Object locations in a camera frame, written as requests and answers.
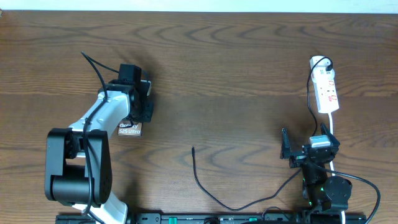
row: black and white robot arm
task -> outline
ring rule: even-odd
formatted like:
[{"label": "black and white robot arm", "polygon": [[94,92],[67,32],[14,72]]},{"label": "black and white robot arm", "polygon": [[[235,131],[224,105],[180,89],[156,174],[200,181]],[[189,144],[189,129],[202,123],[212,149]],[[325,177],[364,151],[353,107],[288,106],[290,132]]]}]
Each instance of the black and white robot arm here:
[{"label": "black and white robot arm", "polygon": [[108,139],[123,119],[150,122],[153,103],[147,100],[151,83],[141,80],[141,69],[122,64],[119,77],[106,85],[104,101],[101,88],[95,104],[68,128],[54,128],[47,137],[45,194],[49,200],[84,211],[89,201],[87,163],[71,165],[66,159],[86,157],[83,150],[83,128],[86,118],[95,111],[87,126],[87,141],[93,176],[93,203],[89,215],[98,223],[125,224],[128,207],[111,191],[112,172]]}]

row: white wall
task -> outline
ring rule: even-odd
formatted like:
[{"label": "white wall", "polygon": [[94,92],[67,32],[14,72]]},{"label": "white wall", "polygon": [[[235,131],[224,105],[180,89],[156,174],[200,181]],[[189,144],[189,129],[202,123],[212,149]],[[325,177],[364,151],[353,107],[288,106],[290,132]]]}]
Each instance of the white wall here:
[{"label": "white wall", "polygon": [[0,0],[4,10],[398,13],[398,0]]}]

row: white cable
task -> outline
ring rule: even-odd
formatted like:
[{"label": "white cable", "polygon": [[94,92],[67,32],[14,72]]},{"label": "white cable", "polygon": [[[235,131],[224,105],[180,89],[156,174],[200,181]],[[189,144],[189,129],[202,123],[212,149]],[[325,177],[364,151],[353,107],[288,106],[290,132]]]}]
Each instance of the white cable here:
[{"label": "white cable", "polygon": [[[333,134],[333,118],[331,117],[331,113],[328,113],[329,116],[329,131],[330,134]],[[335,167],[333,166],[333,161],[329,162],[330,170],[334,171]],[[346,213],[341,211],[341,224],[346,224]]]}]

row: brown tabletop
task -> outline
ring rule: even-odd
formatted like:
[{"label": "brown tabletop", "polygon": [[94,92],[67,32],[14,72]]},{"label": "brown tabletop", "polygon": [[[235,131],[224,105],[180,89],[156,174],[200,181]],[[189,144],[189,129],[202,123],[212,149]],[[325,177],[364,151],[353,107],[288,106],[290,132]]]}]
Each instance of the brown tabletop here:
[{"label": "brown tabletop", "polygon": [[[113,191],[165,213],[226,212],[196,185],[240,207],[272,195],[296,170],[279,159],[281,129],[305,144],[309,59],[334,61],[341,143],[335,168],[382,193],[373,223],[398,215],[398,19],[370,14],[5,11],[0,18],[0,223],[53,223],[77,212],[44,195],[45,143],[92,106],[100,82],[90,57],[135,63],[153,82],[155,110],[143,137],[113,134]],[[106,82],[115,73],[100,68]],[[319,121],[327,115],[317,113]],[[308,205],[302,176],[270,206]],[[353,180],[349,212],[369,215],[375,191]]]}]

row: white power strip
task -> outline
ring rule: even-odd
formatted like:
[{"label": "white power strip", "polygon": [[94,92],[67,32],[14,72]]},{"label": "white power strip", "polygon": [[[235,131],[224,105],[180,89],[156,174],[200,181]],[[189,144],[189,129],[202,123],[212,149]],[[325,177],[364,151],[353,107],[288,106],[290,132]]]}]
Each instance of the white power strip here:
[{"label": "white power strip", "polygon": [[[311,68],[321,58],[323,58],[323,56],[312,57],[310,60]],[[311,74],[319,113],[331,113],[339,108],[334,80],[335,71],[333,69],[330,71],[326,71],[326,67],[330,64],[331,61],[329,59],[323,59],[313,69],[313,72]]]}]

